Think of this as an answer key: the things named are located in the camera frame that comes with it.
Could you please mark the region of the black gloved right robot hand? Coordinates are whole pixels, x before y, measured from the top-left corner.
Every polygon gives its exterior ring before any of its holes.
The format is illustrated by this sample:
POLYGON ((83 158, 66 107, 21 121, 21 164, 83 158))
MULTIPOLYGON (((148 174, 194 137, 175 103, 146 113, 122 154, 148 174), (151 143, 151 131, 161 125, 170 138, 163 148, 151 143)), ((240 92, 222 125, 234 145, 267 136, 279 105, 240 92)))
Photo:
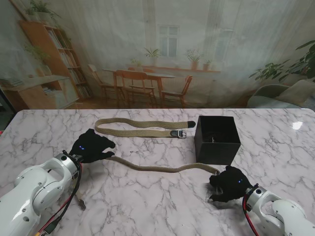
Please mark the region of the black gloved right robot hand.
POLYGON ((253 188, 243 172, 231 165, 226 166, 225 171, 219 175, 210 176, 209 183, 213 188, 221 190, 220 194, 210 196, 213 202, 227 203, 239 199, 246 194, 248 189, 253 188))

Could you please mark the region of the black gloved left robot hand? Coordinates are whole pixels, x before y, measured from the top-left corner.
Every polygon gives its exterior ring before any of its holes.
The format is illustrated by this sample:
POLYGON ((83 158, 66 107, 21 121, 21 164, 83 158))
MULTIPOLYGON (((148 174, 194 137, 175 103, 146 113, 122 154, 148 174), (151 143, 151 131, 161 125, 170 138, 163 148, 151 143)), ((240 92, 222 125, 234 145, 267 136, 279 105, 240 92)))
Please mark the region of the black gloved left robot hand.
POLYGON ((104 151, 115 146, 113 141, 96 134, 94 129, 88 129, 75 141, 69 154, 82 156, 81 163, 93 163, 112 157, 114 152, 104 151))

